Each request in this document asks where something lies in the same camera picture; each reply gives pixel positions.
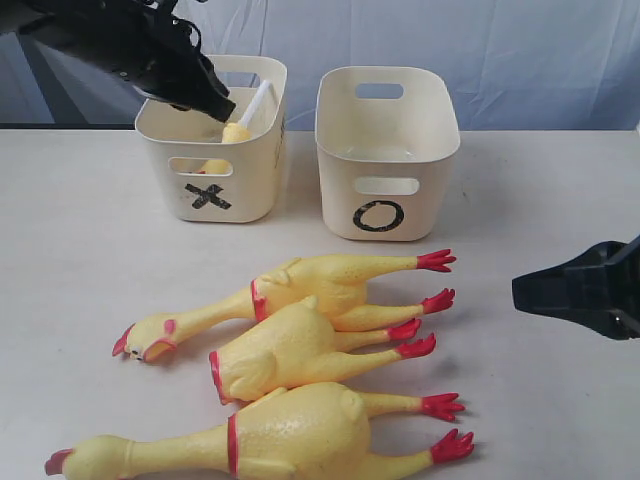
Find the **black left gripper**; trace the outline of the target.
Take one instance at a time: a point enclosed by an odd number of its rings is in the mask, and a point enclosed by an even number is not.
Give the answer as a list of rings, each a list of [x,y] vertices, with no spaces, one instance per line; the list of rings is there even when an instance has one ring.
[[[227,122],[236,103],[201,53],[193,22],[159,9],[93,9],[64,52],[167,103]]]

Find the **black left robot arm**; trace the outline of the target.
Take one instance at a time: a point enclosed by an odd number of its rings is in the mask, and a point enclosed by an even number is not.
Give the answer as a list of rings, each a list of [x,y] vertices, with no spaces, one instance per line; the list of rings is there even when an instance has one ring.
[[[32,0],[1,3],[1,32],[16,32],[130,83],[149,99],[226,122],[236,108],[198,26],[177,0]]]

